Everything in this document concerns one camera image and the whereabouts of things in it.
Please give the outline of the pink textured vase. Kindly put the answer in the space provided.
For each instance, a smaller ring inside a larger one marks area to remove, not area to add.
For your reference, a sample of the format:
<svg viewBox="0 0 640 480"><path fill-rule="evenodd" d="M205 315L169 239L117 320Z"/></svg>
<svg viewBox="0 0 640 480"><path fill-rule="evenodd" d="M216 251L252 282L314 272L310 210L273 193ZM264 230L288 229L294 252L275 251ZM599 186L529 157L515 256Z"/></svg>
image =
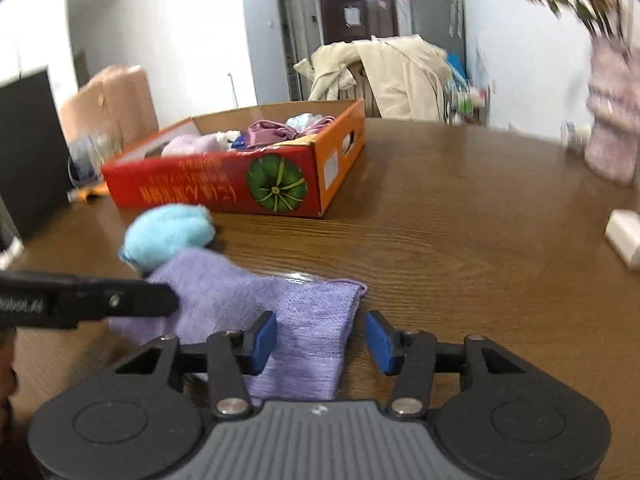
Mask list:
<svg viewBox="0 0 640 480"><path fill-rule="evenodd" d="M593 125L585 161L596 174L621 185L634 180L639 159L639 51L617 40L591 41L588 110Z"/></svg>

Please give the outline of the white small box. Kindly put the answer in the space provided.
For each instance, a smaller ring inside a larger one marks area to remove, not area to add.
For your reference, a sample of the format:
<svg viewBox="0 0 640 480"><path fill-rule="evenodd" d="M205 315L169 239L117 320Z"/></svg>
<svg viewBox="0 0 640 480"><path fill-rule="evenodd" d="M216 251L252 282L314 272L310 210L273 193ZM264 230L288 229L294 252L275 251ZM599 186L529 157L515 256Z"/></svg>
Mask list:
<svg viewBox="0 0 640 480"><path fill-rule="evenodd" d="M628 269L639 269L640 216L638 212L614 209L606 224L605 238Z"/></svg>

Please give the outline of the brown wooden chair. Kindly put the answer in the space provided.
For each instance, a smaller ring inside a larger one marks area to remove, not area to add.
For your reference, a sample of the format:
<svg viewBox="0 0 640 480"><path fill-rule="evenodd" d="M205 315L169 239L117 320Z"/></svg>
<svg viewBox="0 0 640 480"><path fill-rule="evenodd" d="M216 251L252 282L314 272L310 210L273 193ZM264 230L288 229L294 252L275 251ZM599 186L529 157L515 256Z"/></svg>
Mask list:
<svg viewBox="0 0 640 480"><path fill-rule="evenodd" d="M370 81L362 63L354 63L349 65L347 69L352 75L352 78L354 78L355 84L343 91L343 98L348 100L363 100L364 114L371 118L381 118L378 102L376 102Z"/></svg>

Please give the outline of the light blue fluffy ball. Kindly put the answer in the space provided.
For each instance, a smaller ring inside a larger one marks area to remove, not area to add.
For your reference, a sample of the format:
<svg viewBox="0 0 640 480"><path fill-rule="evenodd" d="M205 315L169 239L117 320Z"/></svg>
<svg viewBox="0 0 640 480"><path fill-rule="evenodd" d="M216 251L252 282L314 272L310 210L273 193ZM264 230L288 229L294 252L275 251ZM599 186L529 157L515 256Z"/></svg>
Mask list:
<svg viewBox="0 0 640 480"><path fill-rule="evenodd" d="M168 204L145 211L130 224L118 255L131 269L146 275L185 249L206 247L215 236L214 220L206 207Z"/></svg>

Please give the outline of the small white cream jar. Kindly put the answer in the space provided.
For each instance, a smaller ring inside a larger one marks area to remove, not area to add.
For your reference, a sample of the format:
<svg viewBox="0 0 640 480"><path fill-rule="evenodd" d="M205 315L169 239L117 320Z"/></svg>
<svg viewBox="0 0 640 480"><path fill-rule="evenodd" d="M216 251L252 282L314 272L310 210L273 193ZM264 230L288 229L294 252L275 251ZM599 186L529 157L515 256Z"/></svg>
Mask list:
<svg viewBox="0 0 640 480"><path fill-rule="evenodd" d="M591 136L590 127L578 127L574 122L563 122L561 144L565 151L582 156Z"/></svg>

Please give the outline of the orange red cardboard box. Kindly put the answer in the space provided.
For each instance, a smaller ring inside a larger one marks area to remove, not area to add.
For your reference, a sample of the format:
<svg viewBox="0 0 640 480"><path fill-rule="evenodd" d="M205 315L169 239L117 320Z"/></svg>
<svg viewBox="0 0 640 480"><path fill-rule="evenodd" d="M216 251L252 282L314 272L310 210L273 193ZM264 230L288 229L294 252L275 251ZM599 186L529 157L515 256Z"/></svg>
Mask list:
<svg viewBox="0 0 640 480"><path fill-rule="evenodd" d="M184 134L245 131L258 120L284 122L309 112L334 121L315 136L265 148L160 156ZM320 218L364 144L361 100L285 102L194 116L130 146L106 162L102 174L119 208L182 203L229 214Z"/></svg>

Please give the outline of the orange cloth strip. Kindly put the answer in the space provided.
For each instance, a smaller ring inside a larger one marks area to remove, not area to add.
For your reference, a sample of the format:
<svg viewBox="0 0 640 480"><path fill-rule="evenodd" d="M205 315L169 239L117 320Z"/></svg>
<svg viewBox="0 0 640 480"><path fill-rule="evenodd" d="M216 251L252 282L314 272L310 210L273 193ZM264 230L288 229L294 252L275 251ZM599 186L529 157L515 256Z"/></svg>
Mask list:
<svg viewBox="0 0 640 480"><path fill-rule="evenodd" d="M105 182L95 183L92 185L84 186L83 188L76 188L73 192L73 200L75 202L90 203L93 200L101 197L107 197L110 195L110 190Z"/></svg>

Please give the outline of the black monitor panel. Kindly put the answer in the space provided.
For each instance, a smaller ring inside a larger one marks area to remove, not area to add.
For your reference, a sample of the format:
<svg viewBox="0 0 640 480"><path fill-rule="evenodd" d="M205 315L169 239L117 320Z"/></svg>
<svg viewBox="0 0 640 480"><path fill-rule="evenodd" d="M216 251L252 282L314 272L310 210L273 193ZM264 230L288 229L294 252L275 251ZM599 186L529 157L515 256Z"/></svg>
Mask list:
<svg viewBox="0 0 640 480"><path fill-rule="evenodd" d="M1 219L23 240L68 205L70 152L48 74L1 88Z"/></svg>

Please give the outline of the beige coat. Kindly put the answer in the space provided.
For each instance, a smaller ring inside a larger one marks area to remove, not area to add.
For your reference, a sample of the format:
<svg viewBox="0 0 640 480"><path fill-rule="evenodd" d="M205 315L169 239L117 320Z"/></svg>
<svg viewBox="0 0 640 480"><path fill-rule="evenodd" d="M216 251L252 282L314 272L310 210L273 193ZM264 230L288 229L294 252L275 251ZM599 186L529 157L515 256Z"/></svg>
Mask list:
<svg viewBox="0 0 640 480"><path fill-rule="evenodd" d="M363 68L370 96L385 119L442 122L452 81L447 51L418 35L334 42L294 65L311 82L308 99L363 99L352 66Z"/></svg>

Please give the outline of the pink suitcase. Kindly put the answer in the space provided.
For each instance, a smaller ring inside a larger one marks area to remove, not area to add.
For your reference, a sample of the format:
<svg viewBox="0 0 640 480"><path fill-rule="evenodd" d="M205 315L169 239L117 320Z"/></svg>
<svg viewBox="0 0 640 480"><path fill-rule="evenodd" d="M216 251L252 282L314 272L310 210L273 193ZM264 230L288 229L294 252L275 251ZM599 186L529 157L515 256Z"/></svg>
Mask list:
<svg viewBox="0 0 640 480"><path fill-rule="evenodd" d="M93 76L58 112L68 143L108 134L124 148L160 130L146 70L111 65Z"/></svg>

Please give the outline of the dark brown entrance door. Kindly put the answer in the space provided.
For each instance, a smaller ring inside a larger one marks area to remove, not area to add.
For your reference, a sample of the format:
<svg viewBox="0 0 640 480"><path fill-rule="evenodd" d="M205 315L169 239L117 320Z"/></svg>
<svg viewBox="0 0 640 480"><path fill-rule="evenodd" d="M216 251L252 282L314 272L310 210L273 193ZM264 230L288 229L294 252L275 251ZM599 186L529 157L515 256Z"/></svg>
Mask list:
<svg viewBox="0 0 640 480"><path fill-rule="evenodd" d="M319 0L324 44L398 35L395 0Z"/></svg>

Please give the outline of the grey refrigerator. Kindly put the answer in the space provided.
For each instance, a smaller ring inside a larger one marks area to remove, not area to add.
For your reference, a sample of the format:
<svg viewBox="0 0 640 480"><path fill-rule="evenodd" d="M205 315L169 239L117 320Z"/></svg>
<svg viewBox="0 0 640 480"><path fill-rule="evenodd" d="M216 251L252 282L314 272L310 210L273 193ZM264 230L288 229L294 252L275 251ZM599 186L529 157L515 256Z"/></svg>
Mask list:
<svg viewBox="0 0 640 480"><path fill-rule="evenodd" d="M464 0L409 0L412 32L454 55L465 68Z"/></svg>

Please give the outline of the pink satin scrunchie bow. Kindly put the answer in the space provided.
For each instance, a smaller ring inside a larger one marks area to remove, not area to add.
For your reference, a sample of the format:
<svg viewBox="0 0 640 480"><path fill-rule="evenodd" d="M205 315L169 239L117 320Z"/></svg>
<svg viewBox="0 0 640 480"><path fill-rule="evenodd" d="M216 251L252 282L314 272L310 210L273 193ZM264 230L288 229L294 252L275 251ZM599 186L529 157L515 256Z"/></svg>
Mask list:
<svg viewBox="0 0 640 480"><path fill-rule="evenodd" d="M291 117L286 122L261 119L253 122L246 130L245 148L265 148L272 144L294 141L304 136L320 133L335 122L333 116L309 113Z"/></svg>

